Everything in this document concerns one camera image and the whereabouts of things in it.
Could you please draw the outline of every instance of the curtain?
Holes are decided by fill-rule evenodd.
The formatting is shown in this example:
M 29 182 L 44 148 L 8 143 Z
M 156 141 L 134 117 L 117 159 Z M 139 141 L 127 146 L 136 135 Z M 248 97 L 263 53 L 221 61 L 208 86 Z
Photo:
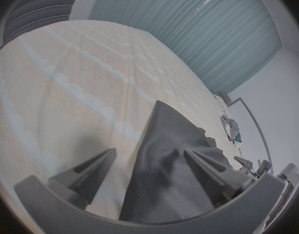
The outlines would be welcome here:
M 282 45 L 261 0 L 209 0 L 196 11 L 206 1 L 97 0 L 89 19 L 148 31 L 207 88 L 229 93 L 263 68 Z

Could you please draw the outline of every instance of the teal curtain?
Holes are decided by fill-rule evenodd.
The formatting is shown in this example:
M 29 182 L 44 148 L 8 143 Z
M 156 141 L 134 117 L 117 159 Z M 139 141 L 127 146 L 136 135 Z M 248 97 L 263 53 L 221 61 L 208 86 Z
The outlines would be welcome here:
M 282 45 L 261 0 L 209 0 L 194 13 L 206 1 L 97 0 L 89 19 L 148 31 L 207 88 L 229 93 L 263 68 Z

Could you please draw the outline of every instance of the gray garment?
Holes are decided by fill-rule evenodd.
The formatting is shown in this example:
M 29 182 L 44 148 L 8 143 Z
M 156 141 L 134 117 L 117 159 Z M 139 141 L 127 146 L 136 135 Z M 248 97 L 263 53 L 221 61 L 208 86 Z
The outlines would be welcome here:
M 239 134 L 239 128 L 235 120 L 229 119 L 226 115 L 221 116 L 221 122 L 225 129 L 226 125 L 230 125 L 230 140 L 234 140 L 236 135 Z

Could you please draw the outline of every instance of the mattress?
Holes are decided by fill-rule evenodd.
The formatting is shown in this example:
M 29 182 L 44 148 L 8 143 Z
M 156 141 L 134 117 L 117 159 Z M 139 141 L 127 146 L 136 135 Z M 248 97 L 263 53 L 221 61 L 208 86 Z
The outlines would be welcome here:
M 151 34 L 105 21 L 65 21 L 0 50 L 0 182 L 48 178 L 116 148 L 87 211 L 118 219 L 142 134 L 156 100 L 216 139 L 234 169 L 238 151 L 216 98 Z

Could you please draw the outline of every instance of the bed sheet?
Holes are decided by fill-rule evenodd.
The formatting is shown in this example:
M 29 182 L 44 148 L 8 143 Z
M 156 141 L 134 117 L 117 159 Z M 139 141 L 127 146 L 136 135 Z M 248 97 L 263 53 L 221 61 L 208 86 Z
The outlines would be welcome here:
M 151 34 L 116 23 L 65 21 L 0 50 L 0 181 L 44 183 L 108 148 L 117 158 L 87 211 L 118 219 L 156 100 L 216 139 L 234 169 L 238 151 L 201 80 Z

